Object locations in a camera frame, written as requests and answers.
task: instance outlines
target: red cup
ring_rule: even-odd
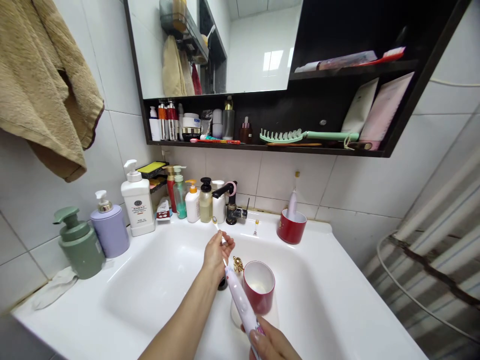
[[[301,212],[296,212],[295,221],[287,218],[288,209],[281,212],[280,223],[276,234],[280,239],[289,244],[298,244],[302,240],[305,225],[307,224],[307,217]]]
[[[265,315],[272,308],[275,276],[261,261],[250,261],[243,268],[243,290],[255,314]]]

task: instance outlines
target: black faucet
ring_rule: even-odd
[[[221,187],[218,190],[215,190],[211,193],[211,195],[215,199],[218,199],[226,192],[229,192],[230,194],[234,192],[234,186],[231,183],[226,184],[224,187]],[[228,205],[226,207],[226,223],[228,225],[235,225],[237,223],[237,219],[247,218],[249,208],[248,204],[246,206],[246,209],[237,207],[236,197],[237,195],[234,194],[228,198]]]

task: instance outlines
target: fingernail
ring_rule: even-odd
[[[260,341],[260,334],[256,330],[250,331],[250,340],[253,342],[254,345],[258,344]]]

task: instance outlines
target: bathroom sink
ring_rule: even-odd
[[[309,221],[301,243],[289,245],[276,234],[278,220],[251,211],[243,224],[219,226],[235,239],[232,256],[273,271],[279,328],[304,360],[426,359],[330,225]],[[13,315],[69,360],[137,359],[182,301],[214,233],[211,223],[174,216],[132,238],[126,253],[51,306],[33,311],[27,300]],[[217,292],[196,359],[248,359],[250,345],[232,321],[231,300],[228,288]]]

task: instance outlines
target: sponge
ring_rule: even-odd
[[[164,166],[165,166],[164,162],[154,161],[154,162],[148,164],[147,166],[144,166],[144,167],[141,167],[141,168],[137,169],[137,171],[140,172],[140,173],[148,174],[148,173],[151,173],[151,172],[157,170],[158,168],[162,168]]]

